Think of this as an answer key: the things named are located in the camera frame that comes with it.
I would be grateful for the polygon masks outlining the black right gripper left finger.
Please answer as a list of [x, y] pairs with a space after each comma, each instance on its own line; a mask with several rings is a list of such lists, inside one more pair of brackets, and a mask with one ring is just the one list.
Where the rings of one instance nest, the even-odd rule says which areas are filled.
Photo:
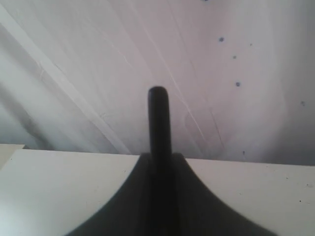
[[120, 189], [69, 236], [150, 235], [151, 156], [139, 156]]

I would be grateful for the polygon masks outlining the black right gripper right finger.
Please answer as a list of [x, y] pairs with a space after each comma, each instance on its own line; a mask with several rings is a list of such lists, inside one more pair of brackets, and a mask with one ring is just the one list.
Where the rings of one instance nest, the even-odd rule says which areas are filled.
[[171, 157], [182, 236], [274, 236], [225, 204], [199, 179], [182, 154]]

